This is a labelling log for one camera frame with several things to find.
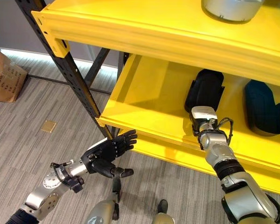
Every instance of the dark blue object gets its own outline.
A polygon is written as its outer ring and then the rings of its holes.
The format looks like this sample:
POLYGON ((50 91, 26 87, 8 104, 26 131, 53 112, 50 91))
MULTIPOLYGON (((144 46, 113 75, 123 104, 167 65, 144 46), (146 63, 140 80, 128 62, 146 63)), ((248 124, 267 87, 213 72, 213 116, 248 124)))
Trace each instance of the dark blue object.
POLYGON ((275 105, 273 92, 263 82, 251 80, 245 87, 249 128, 259 135, 280 134, 280 103, 275 105))

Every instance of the yellow bracket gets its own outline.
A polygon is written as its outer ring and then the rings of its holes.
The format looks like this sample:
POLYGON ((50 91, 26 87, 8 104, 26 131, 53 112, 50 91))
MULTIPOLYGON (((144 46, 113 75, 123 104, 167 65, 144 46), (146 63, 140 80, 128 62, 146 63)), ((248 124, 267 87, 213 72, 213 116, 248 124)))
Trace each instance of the yellow bracket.
POLYGON ((54 37, 53 32, 49 29, 48 22, 46 22, 44 16, 41 12, 31 11, 38 27, 42 31, 42 34, 46 38, 47 42, 49 43, 50 48, 52 49, 53 53, 57 57, 64 58, 68 52, 70 51, 70 44, 68 41, 57 39, 54 37))

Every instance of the black object on shelf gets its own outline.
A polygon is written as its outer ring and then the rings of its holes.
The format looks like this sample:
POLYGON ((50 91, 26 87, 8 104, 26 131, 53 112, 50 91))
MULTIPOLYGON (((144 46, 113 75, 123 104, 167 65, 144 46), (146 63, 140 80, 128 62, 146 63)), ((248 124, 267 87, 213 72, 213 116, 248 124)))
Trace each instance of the black object on shelf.
POLYGON ((275 105, 273 92, 263 82, 251 80, 245 87, 249 128, 259 135, 280 134, 280 103, 275 105))
POLYGON ((186 111, 191 114, 194 106, 210 106, 216 111, 224 91, 223 80, 221 72, 201 70, 190 87, 185 102, 186 111))

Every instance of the robotic arm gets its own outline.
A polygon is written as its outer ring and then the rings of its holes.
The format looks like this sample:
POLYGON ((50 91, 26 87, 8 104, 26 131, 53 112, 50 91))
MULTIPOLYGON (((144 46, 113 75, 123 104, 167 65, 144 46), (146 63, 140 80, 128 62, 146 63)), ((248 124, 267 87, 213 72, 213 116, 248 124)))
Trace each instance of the robotic arm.
POLYGON ((190 119, 194 135, 198 136, 201 149, 206 151, 206 161, 213 167, 221 181, 225 192, 222 206, 231 223, 279 223, 280 206, 260 189, 250 174, 245 172, 229 147, 233 121, 225 118, 218 124, 216 113, 209 106, 193 107, 190 119), (228 121, 231 123, 229 137, 219 129, 228 121))
POLYGON ((98 172, 114 178, 120 169, 120 177, 132 175, 132 169, 116 168, 111 162, 133 148, 137 138, 135 133, 135 130, 131 130, 112 140, 106 138, 91 146, 77 162, 71 160, 62 164, 51 163, 51 171, 44 177, 42 184, 28 195, 25 203, 7 224, 39 223, 56 207, 66 191, 71 189, 77 193, 83 189, 82 176, 86 173, 98 172))

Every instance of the wire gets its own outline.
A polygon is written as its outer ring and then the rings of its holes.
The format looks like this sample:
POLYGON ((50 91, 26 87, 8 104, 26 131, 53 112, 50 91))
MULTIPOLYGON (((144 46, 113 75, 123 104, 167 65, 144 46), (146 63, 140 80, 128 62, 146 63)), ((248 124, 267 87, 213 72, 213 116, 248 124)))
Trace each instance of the wire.
POLYGON ((266 194, 266 196, 270 199, 270 201, 275 205, 277 212, 278 212, 278 216, 275 220, 275 223, 280 223, 280 205, 278 204, 278 202, 270 195, 266 194))
POLYGON ((216 126, 215 130, 219 130, 219 128, 225 124, 226 122, 230 122, 230 131, 229 131, 229 136, 227 139, 227 144, 229 145, 231 143, 231 138, 232 138, 232 131, 233 131, 233 120, 230 118, 223 118, 219 124, 216 126))

